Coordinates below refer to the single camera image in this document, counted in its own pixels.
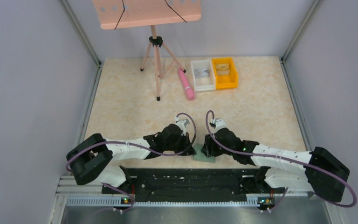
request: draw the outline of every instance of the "pink plastic panel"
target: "pink plastic panel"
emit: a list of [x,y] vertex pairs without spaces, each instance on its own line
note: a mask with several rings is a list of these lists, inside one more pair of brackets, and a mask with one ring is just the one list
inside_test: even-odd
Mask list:
[[[201,0],[167,0],[186,21],[201,18]],[[102,29],[114,29],[123,12],[122,0],[93,0]],[[183,22],[165,0],[124,0],[125,12],[117,28]]]

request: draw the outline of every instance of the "beige floor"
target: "beige floor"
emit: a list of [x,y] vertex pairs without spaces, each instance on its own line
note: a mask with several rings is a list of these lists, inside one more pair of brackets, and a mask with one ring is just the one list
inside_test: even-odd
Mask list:
[[[206,58],[179,58],[188,71],[190,61]],[[163,58],[167,65],[170,58]],[[205,114],[214,110],[227,127],[242,140],[292,151],[305,151],[289,91],[278,57],[234,57],[239,75],[236,89],[196,92],[187,101],[173,65],[161,80],[161,101],[156,101],[154,67],[150,61],[139,71],[142,59],[107,59],[96,92],[86,137],[101,133],[109,139],[136,139],[161,131],[174,122],[179,112],[193,116],[197,125],[196,143],[203,144]],[[158,157],[152,160],[112,162],[125,167],[145,168],[244,168],[222,155],[216,163],[194,161],[192,156]]]

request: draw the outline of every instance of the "pink music stand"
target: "pink music stand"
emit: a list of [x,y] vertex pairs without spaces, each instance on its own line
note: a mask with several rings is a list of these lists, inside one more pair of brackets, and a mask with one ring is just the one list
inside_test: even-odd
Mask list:
[[159,47],[163,46],[173,59],[166,72],[173,62],[176,62],[184,72],[186,70],[169,50],[162,38],[157,36],[155,25],[199,20],[201,18],[201,0],[93,0],[93,3],[102,29],[151,27],[149,45],[140,70],[144,70],[146,59],[149,58],[149,51],[153,45],[156,95],[157,101],[159,101],[158,78],[163,78],[165,75],[161,65]]

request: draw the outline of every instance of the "green block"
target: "green block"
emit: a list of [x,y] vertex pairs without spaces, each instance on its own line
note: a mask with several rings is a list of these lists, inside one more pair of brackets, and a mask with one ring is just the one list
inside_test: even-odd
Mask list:
[[211,163],[215,163],[216,162],[216,158],[215,157],[207,157],[206,155],[204,155],[201,152],[202,149],[201,144],[195,144],[194,145],[194,150],[195,150],[195,155],[193,155],[193,160],[197,160],[197,161],[201,161],[201,162],[211,162]]

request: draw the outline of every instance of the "gray wall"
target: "gray wall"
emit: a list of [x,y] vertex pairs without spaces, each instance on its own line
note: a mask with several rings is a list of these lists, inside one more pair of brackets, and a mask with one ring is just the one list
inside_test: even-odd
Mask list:
[[[348,166],[348,182],[358,194],[358,1],[324,1],[288,70],[313,146],[327,148]],[[349,194],[345,198],[350,203]],[[347,213],[358,223],[358,205]]]
[[[312,2],[202,0],[199,21],[159,25],[157,34],[177,56],[280,56]],[[102,30],[91,0],[69,3],[101,60],[145,55],[150,27]]]
[[47,221],[95,73],[57,0],[0,0],[0,224]]

